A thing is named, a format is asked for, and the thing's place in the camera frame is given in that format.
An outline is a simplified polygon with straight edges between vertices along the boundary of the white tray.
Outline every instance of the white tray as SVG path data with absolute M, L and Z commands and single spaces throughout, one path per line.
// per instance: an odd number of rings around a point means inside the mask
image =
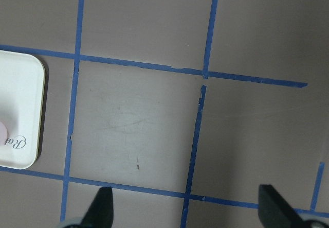
M 0 50 L 0 166 L 26 169 L 38 155 L 45 70 L 34 56 Z

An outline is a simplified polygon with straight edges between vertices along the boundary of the blue tape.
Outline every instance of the blue tape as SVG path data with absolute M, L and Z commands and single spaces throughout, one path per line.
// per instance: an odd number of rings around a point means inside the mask
M 84 0 L 79 0 L 76 46 L 75 46 L 75 57 L 74 57 L 74 73 L 72 80 L 70 114 L 69 114 L 67 145 L 66 145 L 66 154 L 65 154 L 65 168 L 64 168 L 64 177 L 63 177 L 63 192 L 62 192 L 61 218 L 60 218 L 61 221 L 65 220 L 65 216 L 66 216 L 66 204 L 67 204 L 67 194 L 68 194 L 68 184 L 69 184 L 69 174 L 70 174 L 71 151 L 72 151 L 71 136 L 74 130 L 74 118 L 76 112 L 77 90 L 78 90 L 78 80 L 79 80 L 83 7 L 84 7 Z
M 197 154 L 197 145 L 199 142 L 201 121 L 202 121 L 202 111 L 204 109 L 204 104 L 205 104 L 206 90 L 207 90 L 207 87 L 205 85 L 203 85 L 201 87 L 201 98 L 199 99 L 198 111 L 197 111 L 196 120 L 195 120 L 195 129 L 194 129 L 194 135 L 193 135 L 190 166 L 189 166 L 189 173 L 188 173 L 188 177 L 187 177 L 186 190 L 185 190 L 185 194 L 187 197 L 184 199 L 184 203 L 183 203 L 183 210 L 182 210 L 181 220 L 180 220 L 180 228 L 185 228 L 186 222 L 187 222 L 187 215 L 188 215 L 189 203 L 190 203 L 189 196 L 191 194 L 191 189 L 192 189 L 195 160 L 196 160 L 196 154 Z
M 13 174 L 33 176 L 33 177 L 54 179 L 54 180 L 63 180 L 64 179 L 64 177 L 61 176 L 61 175 L 38 172 L 38 171 L 32 171 L 32 170 L 17 170 L 17 169 L 7 168 L 7 167 L 3 167 L 3 166 L 0 166 L 0 171 L 9 172 L 9 173 L 13 173 Z M 142 193 L 155 194 L 155 195 L 161 195 L 161 196 L 185 198 L 185 199 L 189 199 L 189 200 L 204 201 L 204 202 L 220 204 L 220 205 L 245 207 L 245 208 L 253 208 L 253 209 L 258 208 L 258 205 L 255 204 L 255 203 L 241 202 L 241 201 L 231 201 L 231 200 L 225 200 L 225 199 L 207 197 L 207 196 L 187 195 L 185 193 L 180 193 L 180 192 L 173 192 L 173 191 L 152 189 L 152 188 L 144 188 L 144 187 L 137 187 L 137 186 L 131 186 L 131 185 L 124 185 L 124 184 L 116 184 L 116 183 L 88 180 L 88 179 L 82 179 L 82 178 L 68 177 L 68 182 L 87 184 L 87 185 L 93 185 L 93 186 L 100 186 L 100 187 L 109 187 L 110 186 L 110 187 L 115 188 L 115 189 L 129 190 L 129 191 L 134 191 L 134 192 L 142 192 Z M 315 215 L 315 216 L 318 216 L 318 217 L 329 218 L 329 213 L 315 212 L 315 211 L 312 211 L 312 210 L 304 210 L 304 209 L 299 209 L 299 208 L 294 208 L 294 209 L 299 214 L 311 214 L 311 215 Z
M 63 176 L 61 176 L 61 175 L 38 172 L 38 171 L 33 171 L 33 170 L 17 170 L 17 169 L 12 169 L 12 168 L 7 168 L 7 167 L 0 166 L 0 171 L 15 173 L 15 174 L 21 174 L 21 175 L 27 175 L 27 176 L 33 176 L 33 177 L 39 177 L 39 178 L 63 180 Z
M 325 163 L 323 163 L 323 162 L 320 162 L 320 164 L 319 164 L 317 178 L 315 180 L 315 185 L 314 185 L 314 190 L 313 190 L 312 201 L 310 204 L 311 211 L 315 211 L 315 209 L 317 207 L 318 196 L 319 196 L 319 191 L 320 191 L 320 186 L 321 186 L 321 181 L 322 181 L 322 176 L 323 176 L 323 171 L 324 171 L 324 165 L 325 165 Z
M 226 206 L 237 206 L 237 207 L 246 207 L 246 208 L 253 208 L 253 209 L 258 208 L 258 204 L 255 204 L 255 203 L 243 202 L 243 201 L 231 201 L 231 200 L 225 200 L 225 199 L 208 197 L 208 196 L 190 195 L 190 199 L 196 200 L 196 201 L 211 202 L 211 203 L 216 203 L 216 204 L 226 205 Z
M 210 16 L 209 16 L 205 56 L 204 56 L 204 69 L 203 69 L 204 79 L 208 79 L 209 60 L 210 60 L 210 53 L 211 53 L 212 37 L 214 34 L 217 5 L 218 5 L 218 0 L 212 0 Z
M 70 182 L 95 185 L 95 186 L 100 186 L 100 187 L 112 187 L 112 188 L 116 188 L 116 189 L 129 190 L 129 191 L 134 191 L 134 192 L 142 192 L 142 193 L 147 193 L 147 194 L 155 194 L 155 195 L 161 195 L 161 196 L 171 196 L 171 197 L 178 197 L 178 198 L 185 197 L 184 193 L 179 193 L 179 192 L 173 192 L 173 191 L 167 191 L 167 190 L 161 190 L 161 189 L 153 189 L 153 188 L 137 187 L 137 186 L 131 186 L 131 185 L 117 184 L 117 183 L 109 183 L 109 182 L 102 182 L 102 181 L 95 181 L 95 180 L 88 180 L 88 179 L 82 179 L 82 178 L 72 178 L 71 177 Z
M 80 59 L 89 62 L 100 62 L 100 63 L 115 64 L 121 66 L 135 66 L 135 67 L 146 68 L 146 69 L 183 73 L 190 75 L 202 74 L 201 70 L 196 70 L 192 68 L 174 68 L 167 65 L 159 65 L 159 64 L 145 63 L 145 62 L 134 62 L 128 60 L 118 60 L 118 59 L 105 58 L 105 57 L 93 57 L 93 56 L 82 55 Z
M 297 87 L 297 88 L 303 88 L 303 87 L 307 86 L 307 83 L 304 83 L 304 82 L 296 82 L 296 81 L 289 81 L 289 80 L 275 80 L 275 79 L 253 77 L 253 76 L 246 76 L 246 75 L 226 74 L 226 73 L 219 73 L 219 72 L 209 72 L 209 77 L 229 79 L 229 80 L 238 80 L 238 81 L 248 81 L 248 82 L 270 84 L 270 85 L 283 85 L 283 86 Z
M 72 53 L 65 53 L 65 52 L 58 52 L 58 51 L 51 51 L 45 49 L 33 49 L 33 48 L 25 48 L 25 47 L 18 47 L 12 45 L 4 45 L 0 44 L 0 50 L 24 53 L 24 54 L 31 54 L 31 55 L 42 55 L 42 56 L 49 56 L 49 57 L 59 57 L 59 58 L 68 58 L 74 59 L 75 55 Z

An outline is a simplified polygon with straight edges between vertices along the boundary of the pink object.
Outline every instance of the pink object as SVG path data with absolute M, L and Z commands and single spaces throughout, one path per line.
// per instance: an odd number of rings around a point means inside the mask
M 0 145 L 4 145 L 8 136 L 6 126 L 0 121 Z

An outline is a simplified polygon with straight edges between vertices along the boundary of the white plastic part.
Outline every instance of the white plastic part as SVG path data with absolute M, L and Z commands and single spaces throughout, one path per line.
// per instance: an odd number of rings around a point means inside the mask
M 0 50 L 0 166 L 26 169 L 38 155 L 45 70 L 34 56 Z
M 0 121 L 0 145 L 4 145 L 8 137 L 6 126 Z

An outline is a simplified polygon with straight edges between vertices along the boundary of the grid square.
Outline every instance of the grid square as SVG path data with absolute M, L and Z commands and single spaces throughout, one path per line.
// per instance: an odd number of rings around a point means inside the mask
M 85 0 L 81 53 L 201 69 L 210 7 L 211 0 Z
M 83 217 L 99 187 L 70 183 L 67 219 Z M 180 225 L 183 199 L 113 189 L 114 223 L 116 227 L 174 228 Z
M 62 181 L 0 172 L 2 227 L 55 227 L 60 222 Z
M 0 44 L 75 51 L 78 0 L 0 0 L 0 3 Z
M 192 193 L 257 203 L 273 184 L 309 209 L 329 118 L 318 91 L 210 78 Z
M 185 192 L 202 78 L 82 62 L 70 175 Z
M 29 170 L 62 175 L 67 144 L 73 60 L 40 57 L 49 69 L 42 150 Z
M 187 228 L 263 227 L 257 209 L 190 201 Z
M 306 81 L 329 61 L 329 0 L 219 0 L 210 70 Z

